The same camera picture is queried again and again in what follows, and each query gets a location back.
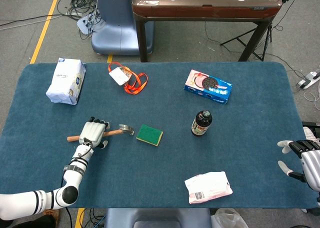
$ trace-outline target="robotic hand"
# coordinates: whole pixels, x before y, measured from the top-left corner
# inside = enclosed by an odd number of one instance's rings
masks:
[[[303,174],[294,172],[287,165],[279,160],[278,165],[281,170],[289,177],[295,178],[301,182],[305,182],[308,186],[319,192],[317,198],[318,206],[320,206],[320,145],[312,140],[283,140],[277,143],[282,147],[282,153],[287,154],[291,150],[299,157]]]
[[[0,194],[0,218],[14,220],[43,212],[45,209],[60,209],[74,204],[78,198],[79,185],[88,167],[95,147],[105,148],[108,141],[101,142],[109,123],[91,117],[85,123],[79,143],[71,162],[63,169],[66,184],[49,192],[35,190],[18,194]]]

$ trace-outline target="gray floor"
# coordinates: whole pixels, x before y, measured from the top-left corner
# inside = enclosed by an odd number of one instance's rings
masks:
[[[64,10],[64,6],[68,6],[69,2],[70,0],[62,2],[59,6],[61,10]],[[283,6],[274,21],[275,24],[284,15],[291,2],[292,0]],[[11,20],[46,15],[51,3],[52,0],[0,0],[0,24]],[[44,23],[36,23],[0,30],[0,131],[7,118],[20,73],[30,62],[43,25]],[[269,44],[267,52],[280,56],[294,69],[304,74],[319,69],[319,0],[296,0],[281,25],[284,30],[281,32],[273,30],[273,42]],[[218,41],[226,41],[253,27],[251,23],[207,23],[208,35]],[[233,51],[243,50],[243,47],[236,41],[227,46]],[[155,47],[149,60],[151,62],[225,62],[237,61],[239,56],[239,53],[230,53],[219,47],[217,43],[208,40],[203,22],[157,22]],[[87,63],[106,62],[107,60],[105,55],[97,55],[93,52],[90,40],[79,38],[76,23],[66,17],[50,22],[36,62],[55,63],[58,57],[81,59]],[[115,56],[113,60],[138,62],[139,58],[137,56]],[[266,60],[283,63],[270,55],[267,55]],[[300,81],[300,78],[291,71],[288,72],[288,77],[292,90],[295,90],[294,86]],[[314,94],[316,90],[316,85],[308,89]],[[320,122],[320,111],[315,109],[312,102],[304,99],[303,91],[294,93],[294,98],[303,121]],[[304,214],[299,209],[238,209],[238,211],[250,228],[289,228],[294,225],[320,227],[320,216]],[[71,209],[71,214],[74,224],[77,210]],[[65,210],[61,211],[59,227],[69,227]]]

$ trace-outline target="table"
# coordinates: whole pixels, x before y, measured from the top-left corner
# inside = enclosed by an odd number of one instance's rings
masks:
[[[73,207],[96,208],[312,208],[317,193],[287,177],[283,160],[302,171],[280,140],[305,139],[284,67],[275,62],[128,63],[146,72],[138,95],[125,93],[109,76],[106,63],[88,63],[78,104],[54,104],[45,93],[56,64],[28,65],[17,83],[0,137],[0,194],[54,190],[80,134],[94,116],[132,126],[160,129],[158,147],[134,136],[109,137],[95,149]],[[184,90],[191,69],[233,83],[222,105]],[[191,134],[197,112],[209,109],[213,122],[203,137]],[[189,204],[184,181],[197,174],[225,171],[233,194]]]
[[[145,22],[215,21],[257,24],[239,58],[247,61],[281,6],[281,0],[132,0],[140,60],[148,61]]]

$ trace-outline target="orange lanyard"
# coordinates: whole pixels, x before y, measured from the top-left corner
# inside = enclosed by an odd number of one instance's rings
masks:
[[[131,94],[131,95],[137,95],[145,88],[145,86],[146,86],[146,84],[148,82],[147,74],[140,73],[140,74],[137,75],[136,73],[131,71],[128,67],[126,67],[126,66],[124,66],[124,65],[122,65],[122,64],[120,64],[119,62],[116,62],[116,61],[113,61],[113,62],[109,63],[109,65],[108,65],[109,72],[111,72],[111,66],[112,65],[117,65],[118,67],[123,68],[124,70],[126,70],[127,72],[129,72],[129,73],[131,73],[132,75],[135,76],[136,80],[132,85],[130,85],[129,82],[124,84],[125,92],[127,92],[128,94]],[[143,84],[141,84],[140,77],[143,77],[143,76],[145,76],[146,81]]]

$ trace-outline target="blue snack box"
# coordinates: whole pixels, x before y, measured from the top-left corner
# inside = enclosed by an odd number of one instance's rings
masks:
[[[217,77],[192,69],[185,82],[184,89],[215,102],[228,102],[232,84]]]

